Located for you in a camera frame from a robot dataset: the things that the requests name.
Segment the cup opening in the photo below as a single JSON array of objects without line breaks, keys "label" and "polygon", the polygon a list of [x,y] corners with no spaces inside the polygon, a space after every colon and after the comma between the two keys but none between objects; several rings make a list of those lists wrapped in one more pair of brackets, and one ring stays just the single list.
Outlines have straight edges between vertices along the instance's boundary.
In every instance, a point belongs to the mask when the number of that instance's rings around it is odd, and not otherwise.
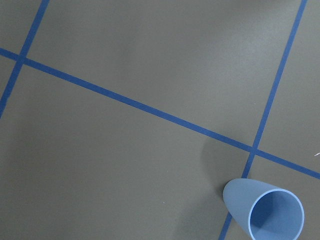
[{"label": "cup opening", "polygon": [[293,193],[279,189],[256,202],[249,221],[255,240],[296,240],[304,224],[304,210]]}]

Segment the blue cup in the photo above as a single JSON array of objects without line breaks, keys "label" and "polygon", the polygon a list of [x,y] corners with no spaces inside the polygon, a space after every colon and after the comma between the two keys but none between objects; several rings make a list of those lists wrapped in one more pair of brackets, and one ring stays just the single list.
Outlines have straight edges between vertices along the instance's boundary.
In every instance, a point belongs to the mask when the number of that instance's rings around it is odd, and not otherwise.
[{"label": "blue cup", "polygon": [[223,201],[234,220],[253,240],[296,240],[304,208],[292,192],[253,179],[227,183]]}]

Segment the cup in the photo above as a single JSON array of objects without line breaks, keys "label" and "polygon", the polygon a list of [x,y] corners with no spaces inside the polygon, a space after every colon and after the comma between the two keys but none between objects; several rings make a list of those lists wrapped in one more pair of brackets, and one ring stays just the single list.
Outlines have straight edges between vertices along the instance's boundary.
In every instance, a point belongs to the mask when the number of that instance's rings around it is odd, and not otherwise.
[{"label": "cup", "polygon": [[223,201],[234,220],[253,240],[296,240],[302,231],[304,208],[288,190],[237,178],[224,187]]}]

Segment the gray surface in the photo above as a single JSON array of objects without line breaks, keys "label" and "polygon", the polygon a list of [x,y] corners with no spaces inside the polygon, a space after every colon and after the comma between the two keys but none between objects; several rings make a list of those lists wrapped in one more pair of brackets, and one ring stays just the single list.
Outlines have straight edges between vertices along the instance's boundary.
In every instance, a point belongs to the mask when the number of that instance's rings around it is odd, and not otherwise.
[{"label": "gray surface", "polygon": [[6,88],[12,69],[15,66],[15,61],[6,57],[0,56],[0,96]]},{"label": "gray surface", "polygon": [[251,145],[299,2],[56,0],[28,57]]},{"label": "gray surface", "polygon": [[1,239],[217,239],[248,157],[25,66],[0,131]]},{"label": "gray surface", "polygon": [[[19,53],[40,1],[0,3]],[[299,0],[51,1],[28,57],[252,145]],[[319,2],[259,148],[319,171]],[[0,57],[0,92],[14,62]],[[0,239],[218,239],[248,153],[23,66],[0,120]],[[319,234],[319,180],[256,157]],[[226,240],[249,237],[232,221]]]},{"label": "gray surface", "polygon": [[0,48],[20,53],[41,0],[0,1]]},{"label": "gray surface", "polygon": [[306,5],[260,149],[320,172],[320,1]]}]

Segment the cup rim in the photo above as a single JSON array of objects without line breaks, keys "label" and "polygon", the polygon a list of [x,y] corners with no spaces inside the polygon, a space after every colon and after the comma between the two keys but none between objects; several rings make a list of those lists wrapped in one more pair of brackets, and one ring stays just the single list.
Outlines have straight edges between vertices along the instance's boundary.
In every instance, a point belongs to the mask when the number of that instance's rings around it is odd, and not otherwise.
[{"label": "cup rim", "polygon": [[269,194],[269,193],[272,193],[272,192],[285,192],[289,195],[291,195],[292,197],[295,198],[295,200],[298,202],[299,206],[300,206],[300,209],[301,209],[301,213],[302,213],[302,219],[301,219],[301,224],[300,224],[300,229],[298,231],[298,233],[296,234],[296,236],[292,239],[292,240],[296,240],[302,229],[303,229],[303,226],[304,226],[304,223],[305,223],[305,211],[304,211],[304,207],[302,206],[302,203],[301,201],[299,200],[299,198],[293,194],[292,192],[288,191],[288,190],[285,190],[285,189],[282,189],[282,188],[275,188],[275,189],[271,189],[271,190],[268,190],[264,193],[262,193],[259,197],[257,197],[257,199],[254,201],[254,203],[252,204],[251,208],[250,208],[250,212],[249,212],[249,216],[248,216],[248,229],[249,229],[249,233],[250,233],[250,236],[253,240],[256,240],[256,238],[254,237],[252,231],[251,231],[251,224],[250,224],[250,220],[251,220],[251,214],[252,214],[252,211],[254,210],[254,207],[256,206],[257,202],[265,195]]}]

